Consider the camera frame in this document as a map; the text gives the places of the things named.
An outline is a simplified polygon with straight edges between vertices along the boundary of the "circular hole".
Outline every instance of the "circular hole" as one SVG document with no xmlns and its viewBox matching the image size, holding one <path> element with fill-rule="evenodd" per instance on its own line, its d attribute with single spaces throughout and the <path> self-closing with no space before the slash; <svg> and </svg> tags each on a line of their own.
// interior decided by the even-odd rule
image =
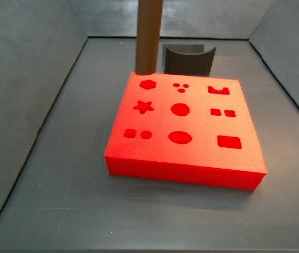
<svg viewBox="0 0 299 253">
<path fill-rule="evenodd" d="M 183 103 L 176 103 L 169 107 L 171 111 L 179 115 L 179 116 L 185 116 L 189 114 L 189 107 L 188 105 Z"/>
<path fill-rule="evenodd" d="M 191 135 L 183 131 L 172 132 L 167 138 L 175 144 L 188 144 L 192 141 Z"/>
<path fill-rule="evenodd" d="M 151 138 L 151 132 L 149 131 L 142 131 L 141 132 L 141 139 L 149 139 Z"/>
<path fill-rule="evenodd" d="M 124 131 L 124 137 L 125 138 L 134 138 L 136 137 L 136 131 L 133 129 L 126 129 Z"/>
</svg>

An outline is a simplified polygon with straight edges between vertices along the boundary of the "rectangular hole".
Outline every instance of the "rectangular hole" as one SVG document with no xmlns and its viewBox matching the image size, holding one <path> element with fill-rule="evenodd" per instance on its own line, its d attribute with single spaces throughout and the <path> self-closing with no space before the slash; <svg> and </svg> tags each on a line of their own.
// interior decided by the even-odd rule
<svg viewBox="0 0 299 253">
<path fill-rule="evenodd" d="M 241 149 L 240 139 L 231 136 L 217 136 L 217 145 L 225 148 Z"/>
</svg>

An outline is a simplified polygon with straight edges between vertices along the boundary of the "star-shaped hole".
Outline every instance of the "star-shaped hole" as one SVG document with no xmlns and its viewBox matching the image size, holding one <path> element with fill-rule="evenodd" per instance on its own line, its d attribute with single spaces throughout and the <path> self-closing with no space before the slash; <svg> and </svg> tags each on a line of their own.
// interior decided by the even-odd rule
<svg viewBox="0 0 299 253">
<path fill-rule="evenodd" d="M 137 105 L 133 106 L 133 109 L 140 110 L 140 114 L 145 113 L 146 111 L 152 111 L 153 107 L 151 106 L 151 101 L 142 102 L 137 100 Z"/>
</svg>

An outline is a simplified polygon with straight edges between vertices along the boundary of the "gray enclosure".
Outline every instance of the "gray enclosure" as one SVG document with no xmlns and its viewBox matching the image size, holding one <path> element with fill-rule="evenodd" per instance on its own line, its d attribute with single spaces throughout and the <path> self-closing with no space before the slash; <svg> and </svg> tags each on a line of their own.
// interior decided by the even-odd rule
<svg viewBox="0 0 299 253">
<path fill-rule="evenodd" d="M 164 0 L 164 37 L 247 39 L 273 0 Z M 137 0 L 69 0 L 88 36 L 134 36 Z"/>
<path fill-rule="evenodd" d="M 84 41 L 65 0 L 0 0 L 0 210 Z"/>
<path fill-rule="evenodd" d="M 163 36 L 244 39 L 161 43 L 215 46 L 211 75 L 241 82 L 269 170 L 251 193 L 106 174 L 134 39 L 89 39 L 73 63 L 86 36 L 136 34 L 136 8 L 134 0 L 0 0 L 0 210 L 25 165 L 0 250 L 299 252 L 299 0 L 164 0 Z"/>
<path fill-rule="evenodd" d="M 277 0 L 249 42 L 299 106 L 299 0 Z"/>
</svg>

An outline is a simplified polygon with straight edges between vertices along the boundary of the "small circular hole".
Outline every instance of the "small circular hole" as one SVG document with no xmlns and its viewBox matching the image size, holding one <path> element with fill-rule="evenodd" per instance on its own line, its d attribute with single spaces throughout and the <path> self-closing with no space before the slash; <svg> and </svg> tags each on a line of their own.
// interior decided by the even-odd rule
<svg viewBox="0 0 299 253">
<path fill-rule="evenodd" d="M 149 139 L 151 136 L 152 136 L 152 134 L 151 134 L 149 131 L 145 130 L 145 131 L 141 132 L 141 139 Z"/>
</svg>

